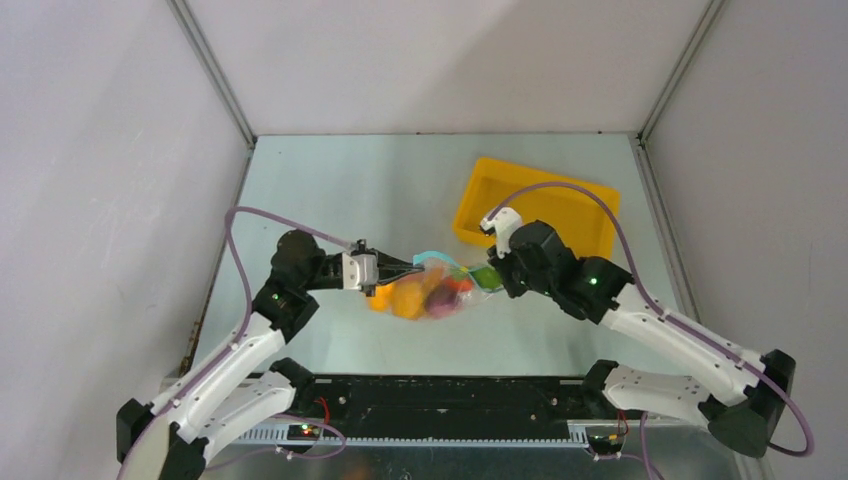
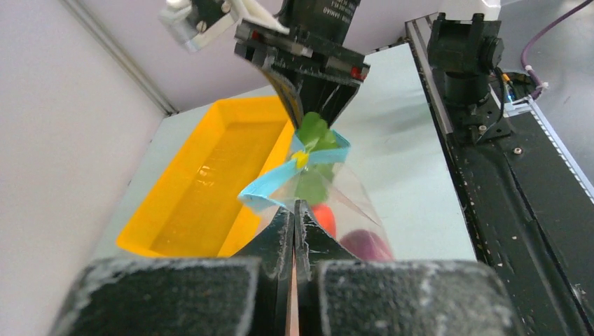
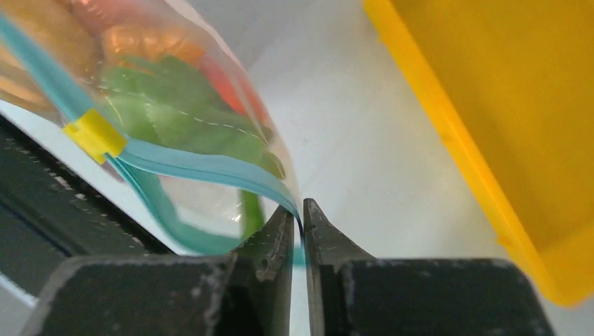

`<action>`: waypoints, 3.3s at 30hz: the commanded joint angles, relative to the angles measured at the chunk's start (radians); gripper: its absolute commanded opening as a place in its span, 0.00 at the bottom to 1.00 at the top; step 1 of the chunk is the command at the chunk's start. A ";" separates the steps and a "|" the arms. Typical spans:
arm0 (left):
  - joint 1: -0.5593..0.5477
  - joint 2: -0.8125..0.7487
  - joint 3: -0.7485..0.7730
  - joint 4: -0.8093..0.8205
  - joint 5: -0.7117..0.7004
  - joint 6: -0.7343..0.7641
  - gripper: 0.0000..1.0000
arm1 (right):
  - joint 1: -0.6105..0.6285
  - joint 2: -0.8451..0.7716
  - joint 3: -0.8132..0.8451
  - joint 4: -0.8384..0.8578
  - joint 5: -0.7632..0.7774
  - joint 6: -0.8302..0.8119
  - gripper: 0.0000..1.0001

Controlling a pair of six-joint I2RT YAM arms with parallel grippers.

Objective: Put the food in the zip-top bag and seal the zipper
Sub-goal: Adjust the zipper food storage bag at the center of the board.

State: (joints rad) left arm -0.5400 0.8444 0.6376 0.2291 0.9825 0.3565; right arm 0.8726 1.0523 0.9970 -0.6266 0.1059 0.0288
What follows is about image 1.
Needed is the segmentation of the red carrot with leaves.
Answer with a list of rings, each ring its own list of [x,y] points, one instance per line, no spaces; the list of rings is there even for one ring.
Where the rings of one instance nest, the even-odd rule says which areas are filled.
[[[503,289],[503,282],[497,271],[491,266],[483,265],[452,268],[443,282],[460,293],[480,291],[491,294]]]

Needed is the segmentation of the clear zip top bag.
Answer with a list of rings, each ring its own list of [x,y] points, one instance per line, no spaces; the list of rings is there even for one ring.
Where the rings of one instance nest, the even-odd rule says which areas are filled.
[[[452,268],[474,267],[479,265],[489,266],[487,264],[475,264],[471,266],[461,265],[450,256],[438,251],[425,251],[417,254],[413,257],[413,264],[422,265],[424,267],[424,271],[422,273],[406,276],[391,283],[394,286],[392,308],[390,312],[383,314],[389,314],[394,317],[412,321],[435,320],[448,317],[431,318],[426,314],[424,302],[428,294],[439,285],[448,286],[443,282],[443,279]],[[458,292],[459,306],[457,310],[449,316],[478,305],[482,301],[498,294],[499,292],[491,294],[480,291],[465,293]]]

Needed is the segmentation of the purple onion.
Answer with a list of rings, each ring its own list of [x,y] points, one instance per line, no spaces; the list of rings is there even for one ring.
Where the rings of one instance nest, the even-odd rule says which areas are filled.
[[[426,297],[424,308],[431,318],[441,318],[453,314],[459,306],[459,294],[452,287],[439,285]]]

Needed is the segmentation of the yellow bell pepper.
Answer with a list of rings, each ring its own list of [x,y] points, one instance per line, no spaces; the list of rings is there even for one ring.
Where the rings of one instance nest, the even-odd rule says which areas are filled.
[[[377,286],[374,295],[367,298],[369,308],[380,313],[390,312],[393,303],[393,290],[392,284]]]

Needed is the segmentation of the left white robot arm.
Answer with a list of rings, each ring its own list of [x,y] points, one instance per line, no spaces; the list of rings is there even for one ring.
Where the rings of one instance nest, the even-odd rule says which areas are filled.
[[[314,290],[357,291],[423,271],[364,241],[327,254],[316,237],[291,230],[277,242],[271,273],[247,296],[243,319],[198,365],[153,400],[135,399],[117,416],[121,479],[198,479],[229,444],[265,419],[304,416],[316,403],[310,373],[297,362],[275,363],[249,387],[242,382],[308,323],[319,304]]]

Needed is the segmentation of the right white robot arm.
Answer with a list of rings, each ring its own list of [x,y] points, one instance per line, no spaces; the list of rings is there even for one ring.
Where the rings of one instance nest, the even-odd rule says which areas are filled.
[[[566,314],[637,340],[685,370],[657,374],[599,360],[582,383],[588,414],[650,411],[704,428],[748,457],[772,448],[795,373],[791,356],[742,348],[659,306],[630,272],[602,257],[576,257],[545,222],[484,219],[480,228],[495,238],[488,262],[509,297],[544,295]]]

